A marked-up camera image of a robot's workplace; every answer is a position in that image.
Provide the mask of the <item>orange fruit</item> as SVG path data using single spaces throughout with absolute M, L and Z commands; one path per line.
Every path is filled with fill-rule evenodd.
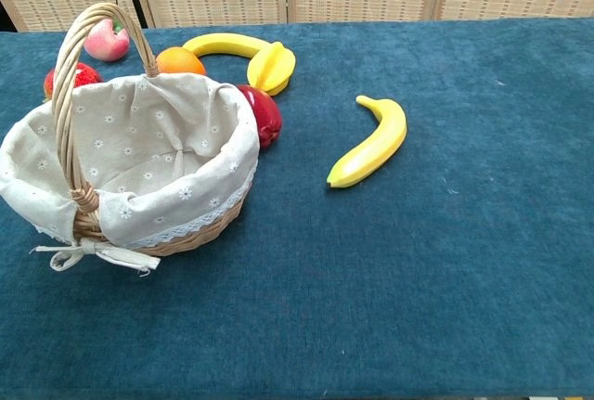
M 157 66 L 162 73 L 191 72 L 205 75 L 206 70 L 196 55 L 181 46 L 164 49 L 157 57 Z

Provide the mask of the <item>wicker basket with cloth liner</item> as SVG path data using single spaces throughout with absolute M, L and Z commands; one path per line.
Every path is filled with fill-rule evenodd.
M 131 34 L 144 72 L 77 85 L 84 42 L 106 18 Z M 256 120 L 236 86 L 159 72 L 138 24 L 100 3 L 66 33 L 52 97 L 0 144 L 0 197 L 56 241 L 53 269 L 90 255 L 148 273 L 239 215 L 258 156 Z

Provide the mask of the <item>red apple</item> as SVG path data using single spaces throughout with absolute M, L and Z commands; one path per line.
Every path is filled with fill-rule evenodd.
M 278 139 L 282 127 L 282 116 L 274 99 L 258 88 L 239 84 L 238 90 L 252 107 L 261 148 L 268 148 Z

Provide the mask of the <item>yellow plastic banana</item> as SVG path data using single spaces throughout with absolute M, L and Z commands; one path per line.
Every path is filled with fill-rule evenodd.
M 183 44 L 196 57 L 213 54 L 253 58 L 270 43 L 256 37 L 232 32 L 214 32 L 196 36 Z
M 364 180 L 396 153 L 407 135 L 407 117 L 396 101 L 363 95 L 355 101 L 370 110 L 379 124 L 365 140 L 334 163 L 327 177 L 331 188 L 351 187 Z

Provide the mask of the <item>yellow starfruit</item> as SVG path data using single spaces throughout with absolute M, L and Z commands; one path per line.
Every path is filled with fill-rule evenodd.
M 249 62 L 247 80 L 251 87 L 275 96 L 289 84 L 296 65 L 293 52 L 281 42 L 261 49 Z

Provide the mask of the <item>blue tablecloth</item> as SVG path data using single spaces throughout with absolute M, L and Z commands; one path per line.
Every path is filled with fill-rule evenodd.
M 216 241 L 55 272 L 0 201 L 0 399 L 594 394 L 594 19 L 243 32 L 297 61 Z M 360 95 L 407 135 L 331 188 Z

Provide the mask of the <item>red strawberry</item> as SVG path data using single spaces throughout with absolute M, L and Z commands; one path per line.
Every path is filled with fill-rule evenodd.
M 51 69 L 45 76 L 43 84 L 45 101 L 48 101 L 52 98 L 54 75 L 55 70 Z M 97 84 L 102 82 L 103 79 L 94 68 L 83 62 L 77 63 L 74 75 L 74 87 L 80 87 L 87 84 Z

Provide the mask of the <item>pink peach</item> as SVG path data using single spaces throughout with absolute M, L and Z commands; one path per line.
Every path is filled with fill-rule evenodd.
M 130 46 L 127 30 L 117 30 L 112 19 L 97 23 L 84 42 L 84 50 L 92 58 L 112 62 L 125 56 Z

